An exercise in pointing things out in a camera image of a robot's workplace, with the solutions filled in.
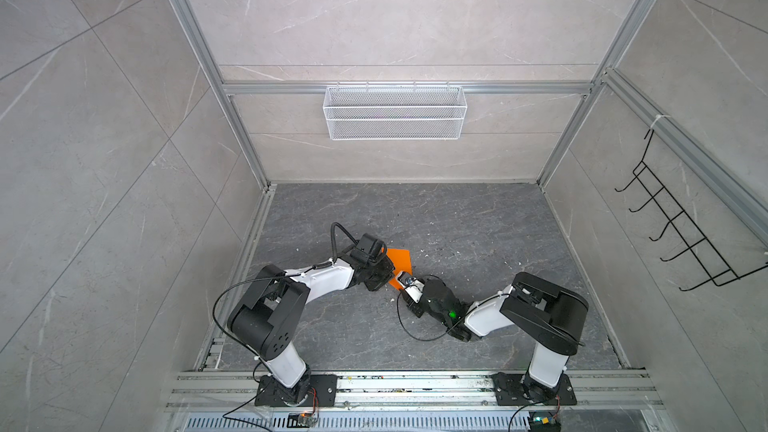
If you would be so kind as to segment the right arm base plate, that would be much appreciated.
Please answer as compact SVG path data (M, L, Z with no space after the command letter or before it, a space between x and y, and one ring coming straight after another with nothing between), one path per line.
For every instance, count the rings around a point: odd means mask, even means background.
M567 374L562 374L553 387L537 382L528 373L498 372L490 378L499 406L534 404L574 406L577 404L577 398Z

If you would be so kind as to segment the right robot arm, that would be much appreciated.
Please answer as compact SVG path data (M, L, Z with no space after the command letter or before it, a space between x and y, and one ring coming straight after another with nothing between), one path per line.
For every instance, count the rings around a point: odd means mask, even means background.
M589 310L580 294L527 272L495 295L463 302L439 278L415 277L406 272L395 278L400 299L420 317L428 314L445 327L445 334L469 342L510 326L535 341L532 359L520 384L513 388L529 402L557 397L564 384L570 357L582 345Z

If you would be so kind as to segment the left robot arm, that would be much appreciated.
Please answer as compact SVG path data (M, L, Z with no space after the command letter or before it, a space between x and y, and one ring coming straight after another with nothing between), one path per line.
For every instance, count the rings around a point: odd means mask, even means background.
M298 354L294 337L305 306L325 295L363 284L377 291L394 276L395 266L382 254L370 261L343 256L303 269L264 266L231 311L226 325L269 371L266 390L289 405L310 393L310 367Z

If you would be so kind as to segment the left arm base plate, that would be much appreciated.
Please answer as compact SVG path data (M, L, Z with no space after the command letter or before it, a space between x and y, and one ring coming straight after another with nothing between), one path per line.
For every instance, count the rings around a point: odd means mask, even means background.
M333 374L305 374L296 385L287 387L271 375L259 379L256 406L332 407L335 404L339 377Z

